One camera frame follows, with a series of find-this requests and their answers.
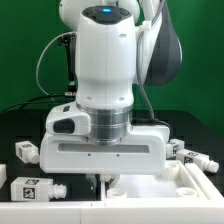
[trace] cable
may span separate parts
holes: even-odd
[[[49,47],[56,41],[58,40],[58,38],[61,38],[63,37],[64,35],[76,35],[77,33],[76,32],[68,32],[68,33],[63,33],[61,35],[58,35],[57,37],[55,37],[46,47],[45,49],[43,50],[42,54],[40,55],[40,58],[38,60],[38,63],[37,63],[37,67],[36,67],[36,82],[37,82],[37,85],[39,87],[39,89],[45,94],[45,95],[49,95],[49,93],[47,93],[47,91],[44,90],[44,88],[41,86],[40,84],[40,81],[39,81],[39,70],[40,70],[40,65],[41,65],[41,62],[42,62],[42,59],[46,53],[46,51],[49,49]]]
[[[142,84],[142,78],[141,78],[141,63],[140,63],[140,46],[142,42],[142,38],[144,37],[144,32],[142,31],[138,37],[138,42],[137,42],[137,57],[136,57],[136,73],[137,73],[137,80],[138,80],[138,86],[140,89],[140,93],[143,96],[148,108],[149,108],[149,114],[150,114],[150,119],[155,118],[155,114],[152,108],[152,105],[147,97],[147,94],[145,92],[144,86]]]
[[[160,15],[160,13],[161,13],[162,10],[163,10],[163,6],[164,6],[165,2],[166,2],[166,0],[162,0],[162,1],[161,1],[160,5],[159,5],[159,9],[158,9],[156,15],[154,16],[154,18],[153,18],[153,20],[152,20],[152,25],[154,25],[155,22],[157,21],[157,19],[159,18],[159,15]]]
[[[17,103],[17,104],[13,104],[13,105],[5,108],[4,110],[2,110],[0,112],[0,114],[4,114],[7,110],[9,110],[9,109],[11,109],[13,107],[22,106],[24,104],[26,104],[26,105],[32,105],[32,104],[55,104],[55,102],[50,101],[50,102],[24,102],[24,103]]]
[[[51,95],[48,95],[48,96],[35,97],[35,98],[32,98],[32,99],[28,100],[27,102],[34,102],[34,101],[38,101],[38,100],[55,98],[55,97],[63,97],[63,96],[65,96],[65,94],[51,94]],[[19,107],[19,109],[21,110],[26,106],[27,106],[27,104],[24,103],[21,107]]]

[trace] black surface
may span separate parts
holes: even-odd
[[[15,155],[15,143],[30,141],[38,148],[45,133],[48,111],[9,111],[0,116],[0,164],[7,165],[7,181],[0,190],[0,201],[10,201],[10,184],[17,177],[53,178],[55,184],[68,188],[67,201],[98,200],[91,191],[85,175],[46,174],[38,165],[25,165]],[[144,118],[147,111],[135,111],[134,117]],[[220,163],[217,174],[206,173],[217,189],[224,194],[224,139],[215,135],[192,115],[180,111],[157,111],[156,116],[173,127],[174,136],[184,140],[187,149],[208,154]]]
[[[83,11],[83,15],[92,19],[96,23],[103,25],[112,25],[121,22],[131,16],[126,9],[120,9],[115,6],[96,6],[89,7]]]
[[[72,134],[75,131],[75,123],[72,119],[56,121],[53,130],[58,134]]]

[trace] white platform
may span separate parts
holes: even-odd
[[[190,164],[187,169],[192,171],[194,168],[194,164]],[[102,189],[102,201],[99,202],[0,203],[0,223],[223,224],[223,197],[220,194],[216,199],[208,199],[206,192],[216,189],[214,185],[207,179],[204,188],[200,188],[196,183],[200,180],[192,177],[187,169],[180,164],[178,178],[171,181],[161,177],[140,178],[143,191],[133,181],[136,177],[132,176],[127,181],[127,176],[121,176],[115,187],[122,186],[127,190],[126,199],[107,199]],[[174,192],[183,186],[195,189],[198,197],[177,198]]]

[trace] white container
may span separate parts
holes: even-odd
[[[40,161],[38,154],[38,148],[29,141],[17,142],[16,156],[21,159],[24,163],[37,164]]]
[[[65,198],[67,188],[53,185],[53,179],[18,177],[11,184],[12,201],[48,202],[52,198]]]
[[[202,171],[216,173],[219,169],[219,164],[214,162],[213,160],[209,160],[208,155],[193,152],[187,149],[178,151],[176,159],[180,160],[183,164],[195,163]]]

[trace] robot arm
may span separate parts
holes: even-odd
[[[87,7],[96,5],[109,5],[114,6],[119,3],[119,7],[127,9],[134,17],[137,23],[140,15],[139,4],[136,0],[61,0],[60,3],[60,16],[62,21],[71,29],[76,31],[80,20],[80,12]],[[144,12],[145,21],[139,27],[136,27],[136,37],[144,31],[145,35],[141,46],[143,52],[142,57],[139,59],[142,62],[142,81],[144,83],[148,71],[148,67],[153,54],[154,46],[158,37],[158,33],[162,24],[162,17],[159,16],[157,22],[151,27],[151,21],[155,17],[160,6],[160,0],[140,0],[140,5]],[[137,77],[134,78],[134,83],[137,83]]]

